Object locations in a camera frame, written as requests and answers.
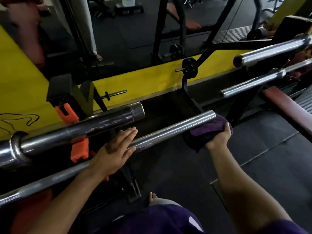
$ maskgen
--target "purple shirt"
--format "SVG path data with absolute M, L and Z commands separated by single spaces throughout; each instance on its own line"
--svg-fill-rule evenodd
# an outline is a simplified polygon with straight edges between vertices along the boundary
M 186 234 L 203 233 L 197 217 L 186 208 L 174 204 L 153 205 L 100 229 L 96 234 Z M 279 220 L 262 228 L 257 234 L 308 234 L 292 221 Z

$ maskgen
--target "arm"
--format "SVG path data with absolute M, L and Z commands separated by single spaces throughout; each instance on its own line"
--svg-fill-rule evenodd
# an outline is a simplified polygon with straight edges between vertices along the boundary
M 239 166 L 227 148 L 230 126 L 206 144 L 219 178 L 226 207 L 242 233 L 253 233 L 272 221 L 291 220 L 283 207 Z
M 74 181 L 37 218 L 26 234 L 66 234 L 81 208 L 105 177 L 121 168 L 136 148 L 126 149 L 138 130 L 129 128 L 105 144 Z

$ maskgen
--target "person's left arm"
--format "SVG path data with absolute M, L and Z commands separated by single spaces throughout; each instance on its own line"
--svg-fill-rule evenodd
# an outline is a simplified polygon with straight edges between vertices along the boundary
M 136 148 L 126 149 L 138 130 L 121 131 L 104 145 L 73 182 L 35 220 L 25 234 L 66 234 L 93 190 L 107 176 L 121 168 Z

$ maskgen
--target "forearm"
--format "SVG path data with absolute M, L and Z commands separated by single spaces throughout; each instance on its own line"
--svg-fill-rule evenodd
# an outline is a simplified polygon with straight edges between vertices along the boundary
M 239 166 L 226 146 L 211 151 L 229 213 L 244 233 L 255 232 L 271 221 L 291 220 L 282 206 Z
M 66 234 L 99 180 L 85 169 L 37 218 L 27 234 Z

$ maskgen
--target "hand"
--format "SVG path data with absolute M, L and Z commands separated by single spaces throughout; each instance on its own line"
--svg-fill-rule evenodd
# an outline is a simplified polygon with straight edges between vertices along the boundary
M 213 140 L 209 141 L 206 143 L 206 147 L 207 149 L 211 152 L 212 150 L 216 149 L 216 148 L 220 148 L 220 147 L 224 147 L 227 145 L 227 142 L 229 141 L 230 137 L 231 137 L 232 133 L 231 133 L 231 128 L 230 128 L 230 124 L 226 123 L 225 127 L 224 127 L 224 131 L 217 134 Z
M 117 172 L 136 150 L 133 147 L 125 153 L 137 133 L 138 130 L 135 127 L 119 131 L 113 140 L 100 148 L 88 167 L 88 170 L 92 171 L 92 175 L 102 181 L 107 176 Z

